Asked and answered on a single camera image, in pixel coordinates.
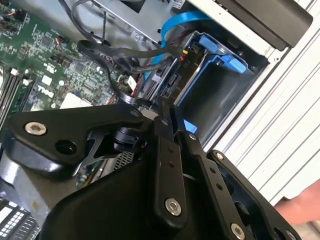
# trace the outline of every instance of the black cable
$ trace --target black cable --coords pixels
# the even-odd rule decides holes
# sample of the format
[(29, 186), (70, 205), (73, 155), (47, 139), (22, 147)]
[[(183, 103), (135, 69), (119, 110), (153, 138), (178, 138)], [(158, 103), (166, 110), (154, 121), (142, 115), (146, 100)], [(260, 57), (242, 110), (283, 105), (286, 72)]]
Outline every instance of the black cable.
[(125, 47), (112, 48), (112, 47), (106, 46), (105, 44), (103, 44), (103, 45), (96, 44), (96, 41), (93, 39), (92, 35), (83, 29), (83, 27), (79, 24), (75, 14), (74, 14), (77, 6), (84, 4), (86, 2), (89, 2), (89, 1), (91, 1), (91, 0), (77, 1), (72, 6), (71, 13), (70, 13), (71, 20), (74, 23), (75, 27), (83, 34), (83, 36), (85, 38), (87, 38), (89, 40), (87, 42), (85, 42), (83, 40), (84, 41), (83, 45), (85, 45), (87, 48), (94, 50), (94, 51), (97, 51), (101, 54), (105, 54), (111, 58), (114, 58), (114, 57), (117, 57), (117, 58), (153, 58), (158, 55), (165, 54), (165, 53), (169, 53), (176, 58), (179, 58), (181, 56), (183, 50), (177, 46), (166, 46), (166, 47), (152, 50), (152, 51), (138, 51), (138, 50), (133, 50), (133, 49), (125, 48)]
[(88, 40), (90, 41), (96, 41), (94, 38), (98, 39), (98, 40), (102, 40), (101, 37), (91, 34), (90, 32), (87, 32), (79, 23), (78, 19), (72, 15), (72, 11), (69, 8), (68, 4), (66, 3), (65, 0), (58, 0), (60, 5), (62, 6), (63, 10), (65, 11), (65, 13), (68, 15), (68, 17), (70, 18), (70, 20), (72, 21), (72, 23), (74, 24), (74, 26), (76, 27), (76, 29)]
[(80, 51), (81, 54), (86, 55), (92, 61), (95, 61), (96, 63), (98, 63), (105, 70), (111, 89), (119, 99), (121, 99), (127, 104), (143, 106), (146, 108), (149, 108), (153, 104), (152, 101), (142, 99), (139, 97), (132, 97), (127, 93), (121, 91), (118, 88), (118, 83), (112, 81), (110, 69), (108, 68), (106, 60), (104, 58), (96, 55), (94, 52), (90, 51), (88, 48), (84, 47), (83, 45), (80, 45), (80, 46), (78, 45), (78, 50)]
[(124, 68), (124, 70), (130, 72), (131, 74), (142, 74), (142, 73), (152, 72), (166, 65), (169, 65), (170, 63), (173, 62), (174, 58), (172, 56), (168, 56), (166, 59), (158, 62), (157, 64), (148, 65), (148, 66), (131, 66), (130, 64), (126, 63), (126, 61), (122, 61), (124, 60), (124, 58), (120, 58), (119, 60), (114, 58), (113, 60), (122, 68)]
[(138, 58), (148, 59), (158, 55), (170, 53), (175, 58), (179, 58), (183, 52), (180, 47), (167, 45), (165, 47), (151, 50), (151, 51), (138, 51), (125, 47), (112, 48), (105, 45), (99, 45), (96, 42), (80, 40), (78, 46), (82, 45), (84, 48), (96, 52), (96, 54), (104, 54), (111, 58)]

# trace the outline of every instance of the black arm mount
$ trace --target black arm mount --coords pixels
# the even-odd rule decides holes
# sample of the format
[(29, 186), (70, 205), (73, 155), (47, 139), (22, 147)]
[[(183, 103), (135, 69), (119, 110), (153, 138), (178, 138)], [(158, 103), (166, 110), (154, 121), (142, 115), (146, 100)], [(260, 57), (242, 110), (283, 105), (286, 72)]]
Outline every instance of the black arm mount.
[[(0, 177), (39, 220), (39, 240), (300, 239), (223, 153), (203, 152), (177, 108), (159, 110), (154, 120), (128, 104), (9, 118)], [(123, 151), (132, 163), (70, 190), (83, 162)]]

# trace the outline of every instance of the black metal bracket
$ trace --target black metal bracket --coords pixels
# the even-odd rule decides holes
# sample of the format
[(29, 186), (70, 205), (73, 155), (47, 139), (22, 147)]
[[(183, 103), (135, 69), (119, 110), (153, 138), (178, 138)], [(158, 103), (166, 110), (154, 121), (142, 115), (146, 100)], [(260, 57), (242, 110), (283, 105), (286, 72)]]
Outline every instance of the black metal bracket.
[[(88, 238), (92, 229), (93, 239), (101, 239), (105, 230), (112, 239), (289, 240), (288, 232), (300, 239), (226, 156), (204, 153), (199, 139), (185, 131), (179, 109), (165, 102), (159, 106), (154, 120), (127, 104), (9, 118), (3, 151), (41, 179), (64, 182), (81, 164), (123, 151), (140, 155), (61, 200), (47, 216), (40, 239)], [(66, 222), (82, 212), (95, 219), (79, 217), (89, 231), (80, 227), (78, 233)], [(126, 229), (119, 232), (113, 219), (125, 222)]]

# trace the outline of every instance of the silver metal panel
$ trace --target silver metal panel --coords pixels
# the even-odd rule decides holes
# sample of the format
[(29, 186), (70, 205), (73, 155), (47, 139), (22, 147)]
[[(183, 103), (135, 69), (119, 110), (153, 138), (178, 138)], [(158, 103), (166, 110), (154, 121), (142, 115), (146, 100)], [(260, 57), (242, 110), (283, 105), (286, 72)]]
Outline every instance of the silver metal panel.
[(161, 40), (158, 29), (171, 18), (171, 8), (174, 3), (174, 1), (168, 3), (166, 0), (146, 0), (138, 13), (118, 0), (94, 1), (156, 43)]
[(320, 1), (307, 10), (310, 29), (214, 147), (273, 205), (320, 177)]

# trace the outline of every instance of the microchip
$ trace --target microchip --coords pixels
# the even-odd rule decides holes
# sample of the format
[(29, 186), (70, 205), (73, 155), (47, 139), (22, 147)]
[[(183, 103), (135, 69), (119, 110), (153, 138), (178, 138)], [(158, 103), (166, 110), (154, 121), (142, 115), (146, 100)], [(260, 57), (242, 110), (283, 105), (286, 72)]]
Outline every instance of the microchip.
[(47, 48), (50, 47), (52, 40), (50, 37), (44, 36), (41, 40), (42, 45), (46, 46)]
[(82, 63), (78, 63), (76, 66), (75, 66), (75, 70), (78, 72), (78, 73), (82, 73), (85, 69), (85, 65), (83, 65)]

